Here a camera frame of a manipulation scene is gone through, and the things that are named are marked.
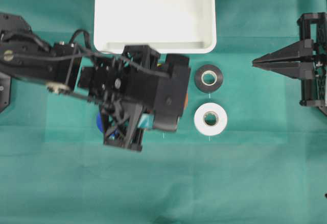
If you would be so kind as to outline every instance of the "black cable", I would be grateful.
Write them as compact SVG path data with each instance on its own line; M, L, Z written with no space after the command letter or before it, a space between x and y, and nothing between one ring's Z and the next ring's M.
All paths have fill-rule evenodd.
M12 57L12 58L25 58L25 59L34 59L34 60L40 60L40 61L54 61L54 62L58 62L58 61L64 61L67 59L73 59L73 58L82 58L82 57L104 57L103 54L99 54L97 52L93 52L90 51L82 46L79 46L79 48L81 48L81 50L84 51L84 53L80 53L80 54L74 54L74 55L67 55L67 56L62 56L62 57L41 57L41 56L33 56L33 55L25 55L25 54L3 54L0 55L0 58L4 58L4 57ZM161 71L156 71L156 70L150 70L147 68L142 67L141 65L132 62L130 59L123 57L123 56L119 56L118 58L122 59L123 61L127 62L129 65L135 67L136 69L138 69L141 72L150 74L150 75L155 75L155 76L159 76L159 77L163 77L163 78L169 78L169 74L165 73L165 72L161 72Z
M84 30L84 29L77 29L77 30L73 33L71 39L69 40L69 44L73 44L74 41L75 41L75 39L76 39L76 37L77 37L78 35L80 35L80 34L83 34L83 35L84 35L84 45L85 45L86 49L92 51L92 49L91 49L91 39L90 39L90 34L89 34L88 31L86 31L86 30ZM91 62L93 63L94 66L97 66L97 65L98 65L97 62L96 62L96 59L95 59L93 56L90 56L90 60L91 60Z
M30 32L10 31L10 32L5 33L2 36L1 41L8 41L14 36L32 39L45 52L49 52L51 49L51 47L48 43L46 43L44 40L40 39L40 37L38 37L37 35L30 33Z

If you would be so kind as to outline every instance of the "white tray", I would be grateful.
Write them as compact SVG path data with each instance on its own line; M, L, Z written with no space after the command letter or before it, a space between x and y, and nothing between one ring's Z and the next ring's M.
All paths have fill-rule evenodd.
M149 44L161 53L208 53L216 38L215 0L95 0L99 51Z

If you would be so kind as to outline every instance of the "screw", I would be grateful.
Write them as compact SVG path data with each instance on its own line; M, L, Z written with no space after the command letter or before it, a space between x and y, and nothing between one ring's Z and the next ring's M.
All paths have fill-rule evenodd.
M166 104L170 106L172 104L173 100L169 97L166 99Z
M122 85L122 81L120 79L116 79L114 82L114 86L116 89L119 89Z
M4 54L5 54L4 60L6 62L10 62L12 59L14 59L14 56L13 56L14 52L12 50L8 49L5 51Z

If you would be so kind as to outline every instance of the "teal object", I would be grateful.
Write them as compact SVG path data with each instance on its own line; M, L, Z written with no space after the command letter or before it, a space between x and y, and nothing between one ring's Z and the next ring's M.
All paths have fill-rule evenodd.
M153 119L154 119L154 116L152 114L144 113L144 114L142 114L141 118L139 119L137 127L141 128L141 129L149 129L150 130L153 127ZM101 131L103 133L103 127L102 127L100 113L98 113L98 115L97 115L97 127L98 127L99 131Z
M0 6L51 43L93 32L94 0ZM216 0L216 10L217 46L190 55L178 131L146 131L140 154L102 145L96 106L13 81L0 114L0 223L326 223L327 118L298 104L298 80L251 67L297 41L296 20L326 0ZM203 64L224 74L210 97L193 82ZM219 136L193 125L206 102L228 114Z

